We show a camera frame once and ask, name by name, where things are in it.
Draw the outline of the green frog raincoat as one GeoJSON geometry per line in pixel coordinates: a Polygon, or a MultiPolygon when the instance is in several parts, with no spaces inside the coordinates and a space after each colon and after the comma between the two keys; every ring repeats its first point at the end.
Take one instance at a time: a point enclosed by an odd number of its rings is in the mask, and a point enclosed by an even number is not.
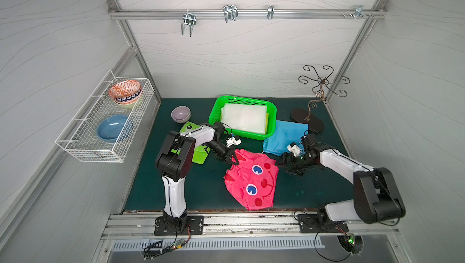
{"type": "MultiPolygon", "coordinates": [[[[207,129],[208,126],[206,125],[197,125],[193,122],[186,122],[183,127],[180,130],[181,134],[187,134],[190,132],[196,132],[201,129],[207,129]]],[[[198,164],[198,165],[203,165],[205,160],[208,157],[208,154],[210,153],[211,149],[204,145],[204,144],[199,144],[195,149],[194,149],[194,154],[193,154],[193,163],[198,164]]]]}

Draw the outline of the blue raincoat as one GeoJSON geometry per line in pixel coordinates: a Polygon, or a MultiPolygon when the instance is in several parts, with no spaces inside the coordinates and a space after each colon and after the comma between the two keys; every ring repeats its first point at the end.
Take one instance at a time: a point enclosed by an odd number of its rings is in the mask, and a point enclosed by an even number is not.
{"type": "Polygon", "coordinates": [[[298,143],[307,130],[307,124],[277,120],[275,132],[263,142],[263,152],[281,156],[288,151],[287,146],[298,143]]]}

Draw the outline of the pink bunny raincoat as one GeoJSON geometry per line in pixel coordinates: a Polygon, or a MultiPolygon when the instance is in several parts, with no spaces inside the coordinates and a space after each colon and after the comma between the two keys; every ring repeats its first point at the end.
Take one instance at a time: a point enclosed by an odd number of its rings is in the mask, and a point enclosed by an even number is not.
{"type": "Polygon", "coordinates": [[[236,150],[236,157],[238,165],[232,165],[224,176],[227,191],[247,210],[271,208],[279,172],[276,161],[244,149],[236,150]]]}

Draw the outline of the white raincoat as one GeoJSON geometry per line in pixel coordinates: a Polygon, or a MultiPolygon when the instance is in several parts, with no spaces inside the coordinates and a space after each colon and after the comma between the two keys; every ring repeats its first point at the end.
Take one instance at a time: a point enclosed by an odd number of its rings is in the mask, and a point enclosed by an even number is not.
{"type": "Polygon", "coordinates": [[[221,109],[220,122],[233,130],[265,134],[267,117],[266,106],[228,103],[221,109]]]}

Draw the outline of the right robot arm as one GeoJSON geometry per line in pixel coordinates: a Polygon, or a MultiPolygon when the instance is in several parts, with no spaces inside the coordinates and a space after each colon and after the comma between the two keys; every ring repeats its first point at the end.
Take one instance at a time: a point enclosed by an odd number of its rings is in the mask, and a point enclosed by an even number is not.
{"type": "Polygon", "coordinates": [[[351,200],[329,203],[318,210],[314,216],[318,230],[337,229],[348,221],[393,227],[406,215],[390,170],[364,165],[326,143],[314,141],[309,134],[301,137],[301,144],[289,144],[276,165],[300,177],[306,170],[319,166],[334,171],[352,184],[351,200]]]}

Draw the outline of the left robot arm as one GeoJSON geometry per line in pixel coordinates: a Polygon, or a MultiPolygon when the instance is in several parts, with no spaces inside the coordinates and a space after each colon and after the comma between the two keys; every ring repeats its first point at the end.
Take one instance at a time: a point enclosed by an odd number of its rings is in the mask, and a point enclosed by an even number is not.
{"type": "Polygon", "coordinates": [[[232,133],[232,129],[221,122],[204,123],[191,132],[170,131],[162,144],[155,162],[165,191],[162,219],[178,232],[185,229],[187,222],[185,178],[191,169],[195,149],[206,146],[219,161],[239,164],[234,145],[221,141],[225,133],[232,133]]]}

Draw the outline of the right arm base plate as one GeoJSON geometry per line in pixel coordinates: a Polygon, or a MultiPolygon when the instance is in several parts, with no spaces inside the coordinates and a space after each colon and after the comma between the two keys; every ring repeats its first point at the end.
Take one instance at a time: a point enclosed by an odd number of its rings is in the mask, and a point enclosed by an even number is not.
{"type": "Polygon", "coordinates": [[[349,233],[349,229],[342,221],[331,221],[323,213],[295,215],[299,224],[300,233],[349,233]]]}

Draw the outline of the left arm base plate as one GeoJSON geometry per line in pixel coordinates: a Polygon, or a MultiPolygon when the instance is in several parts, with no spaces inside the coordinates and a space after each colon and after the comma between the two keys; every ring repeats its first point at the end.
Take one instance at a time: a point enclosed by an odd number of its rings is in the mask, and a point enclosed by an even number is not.
{"type": "Polygon", "coordinates": [[[202,235],[204,225],[204,216],[200,215],[183,215],[178,219],[170,216],[158,217],[155,220],[155,236],[174,236],[174,235],[202,235]]]}

